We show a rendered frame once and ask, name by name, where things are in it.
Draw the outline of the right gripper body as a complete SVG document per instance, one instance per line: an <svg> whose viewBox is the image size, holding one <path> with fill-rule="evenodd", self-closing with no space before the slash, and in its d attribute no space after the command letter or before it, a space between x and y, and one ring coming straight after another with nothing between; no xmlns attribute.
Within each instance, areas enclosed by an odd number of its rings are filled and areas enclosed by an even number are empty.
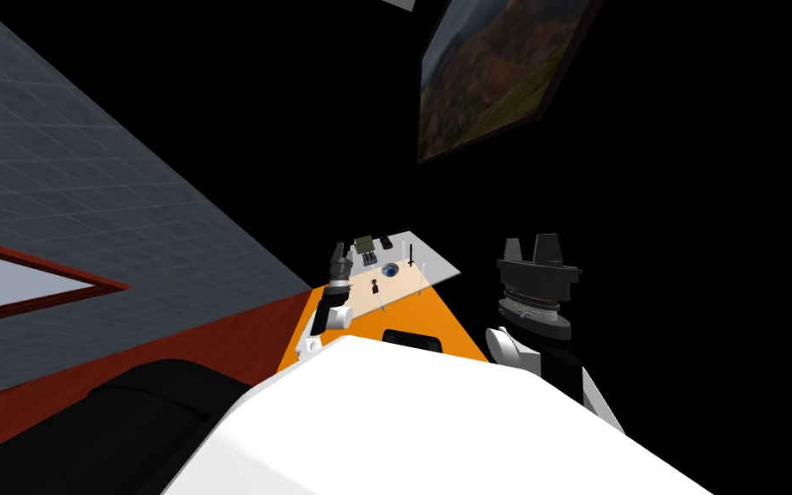
<svg viewBox="0 0 792 495"><path fill-rule="evenodd" d="M497 269L506 294L537 300L570 300L570 286L582 274L573 266L522 260L498 260Z"/></svg>

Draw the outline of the pale glass-topped table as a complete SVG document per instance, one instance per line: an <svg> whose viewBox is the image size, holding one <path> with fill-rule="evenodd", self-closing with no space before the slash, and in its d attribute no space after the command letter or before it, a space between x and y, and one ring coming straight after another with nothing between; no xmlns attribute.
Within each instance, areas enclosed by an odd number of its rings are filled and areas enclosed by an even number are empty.
<svg viewBox="0 0 792 495"><path fill-rule="evenodd" d="M354 250L353 244L350 246L354 258L348 279L349 297L346 303L329 310L326 317L329 329L345 329L356 316L385 309L411 293L420 293L460 273L452 263L409 231L390 235L389 238L393 248L388 250L382 248L380 238L373 238L377 263L371 266L363 266L362 255ZM409 244L413 245L413 267L407 267ZM381 268L387 263L399 265L399 273L394 278L386 278L381 274ZM372 279L379 286L377 294L372 293Z"/></svg>

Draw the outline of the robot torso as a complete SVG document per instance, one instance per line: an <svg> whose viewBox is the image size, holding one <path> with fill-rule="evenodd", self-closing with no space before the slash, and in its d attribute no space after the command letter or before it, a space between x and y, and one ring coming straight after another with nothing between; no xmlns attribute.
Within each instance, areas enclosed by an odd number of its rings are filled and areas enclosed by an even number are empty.
<svg viewBox="0 0 792 495"><path fill-rule="evenodd" d="M162 495L711 495L528 372L344 335L252 387Z"/></svg>

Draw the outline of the framed landscape picture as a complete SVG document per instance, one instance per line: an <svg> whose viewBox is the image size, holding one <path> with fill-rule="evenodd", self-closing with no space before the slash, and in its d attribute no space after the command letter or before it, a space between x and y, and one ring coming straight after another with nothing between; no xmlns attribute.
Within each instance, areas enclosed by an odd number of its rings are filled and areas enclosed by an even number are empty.
<svg viewBox="0 0 792 495"><path fill-rule="evenodd" d="M539 118L605 0L448 0L420 61L417 161Z"/></svg>

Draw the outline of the red-framed window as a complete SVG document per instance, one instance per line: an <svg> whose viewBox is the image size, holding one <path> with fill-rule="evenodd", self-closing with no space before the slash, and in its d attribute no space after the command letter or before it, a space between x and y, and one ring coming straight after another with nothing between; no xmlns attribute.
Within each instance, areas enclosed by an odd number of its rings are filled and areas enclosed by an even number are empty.
<svg viewBox="0 0 792 495"><path fill-rule="evenodd" d="M0 246L0 319L129 289L127 284Z"/></svg>

